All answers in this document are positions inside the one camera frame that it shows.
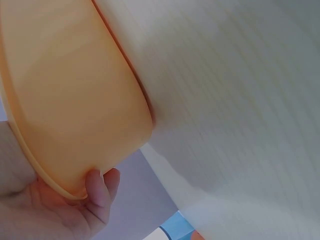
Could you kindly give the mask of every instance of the blue object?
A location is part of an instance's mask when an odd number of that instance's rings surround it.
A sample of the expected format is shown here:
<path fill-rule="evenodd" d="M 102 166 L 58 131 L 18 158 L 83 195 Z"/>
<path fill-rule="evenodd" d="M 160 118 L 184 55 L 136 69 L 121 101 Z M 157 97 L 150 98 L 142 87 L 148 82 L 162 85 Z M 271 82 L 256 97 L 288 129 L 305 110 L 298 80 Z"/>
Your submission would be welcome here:
<path fill-rule="evenodd" d="M 195 230 L 178 211 L 160 226 L 169 240 L 190 240 Z"/>

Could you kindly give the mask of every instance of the finger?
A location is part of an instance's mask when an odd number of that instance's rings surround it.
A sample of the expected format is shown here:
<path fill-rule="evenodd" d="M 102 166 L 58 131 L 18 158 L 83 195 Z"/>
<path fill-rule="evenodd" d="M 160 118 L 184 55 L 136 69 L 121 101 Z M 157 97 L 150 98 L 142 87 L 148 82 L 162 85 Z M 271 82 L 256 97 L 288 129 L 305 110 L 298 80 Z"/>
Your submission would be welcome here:
<path fill-rule="evenodd" d="M 85 179 L 88 202 L 82 209 L 93 234 L 99 232 L 109 221 L 111 197 L 100 171 L 91 170 Z"/>
<path fill-rule="evenodd" d="M 120 172 L 119 170 L 113 168 L 108 171 L 104 176 L 104 184 L 108 188 L 111 201 L 113 202 L 116 198 L 119 184 L 120 184 Z"/>
<path fill-rule="evenodd" d="M 35 180 L 9 124 L 0 122 L 0 196 L 20 192 Z"/>

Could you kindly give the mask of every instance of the hand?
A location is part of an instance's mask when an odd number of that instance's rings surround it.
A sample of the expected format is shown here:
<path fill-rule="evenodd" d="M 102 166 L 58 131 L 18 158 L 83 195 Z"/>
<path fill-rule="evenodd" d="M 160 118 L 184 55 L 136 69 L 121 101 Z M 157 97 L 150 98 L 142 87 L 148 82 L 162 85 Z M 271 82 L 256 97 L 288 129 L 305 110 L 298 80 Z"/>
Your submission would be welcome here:
<path fill-rule="evenodd" d="M 0 123 L 0 239 L 87 240 L 106 226 L 120 173 L 85 180 L 88 198 L 70 202 L 36 175 L 6 123 Z"/>

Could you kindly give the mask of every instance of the orange object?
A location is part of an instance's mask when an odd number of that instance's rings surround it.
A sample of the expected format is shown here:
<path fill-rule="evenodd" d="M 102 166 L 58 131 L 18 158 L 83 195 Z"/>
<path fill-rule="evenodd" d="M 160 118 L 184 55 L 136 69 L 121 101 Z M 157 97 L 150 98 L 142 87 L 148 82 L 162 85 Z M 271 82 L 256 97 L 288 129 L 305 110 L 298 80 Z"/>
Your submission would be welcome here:
<path fill-rule="evenodd" d="M 0 1 L 0 90 L 28 160 L 68 199 L 142 146 L 152 119 L 90 0 Z"/>
<path fill-rule="evenodd" d="M 205 240 L 197 231 L 194 231 L 191 240 Z"/>

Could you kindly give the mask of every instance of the white surface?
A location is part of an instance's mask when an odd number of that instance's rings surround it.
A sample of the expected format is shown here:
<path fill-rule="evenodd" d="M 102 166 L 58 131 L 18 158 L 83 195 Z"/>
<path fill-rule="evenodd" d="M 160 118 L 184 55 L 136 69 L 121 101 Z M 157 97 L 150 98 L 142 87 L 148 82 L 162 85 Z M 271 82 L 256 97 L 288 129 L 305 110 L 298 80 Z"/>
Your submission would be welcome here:
<path fill-rule="evenodd" d="M 6 120 L 1 103 L 0 120 Z M 121 182 L 110 222 L 93 240 L 141 240 L 177 211 L 140 151 L 117 168 Z"/>
<path fill-rule="evenodd" d="M 168 240 L 167 235 L 160 228 L 157 228 L 153 233 L 147 236 L 144 240 Z"/>
<path fill-rule="evenodd" d="M 320 1 L 97 1 L 154 108 L 143 153 L 200 233 L 320 239 Z"/>

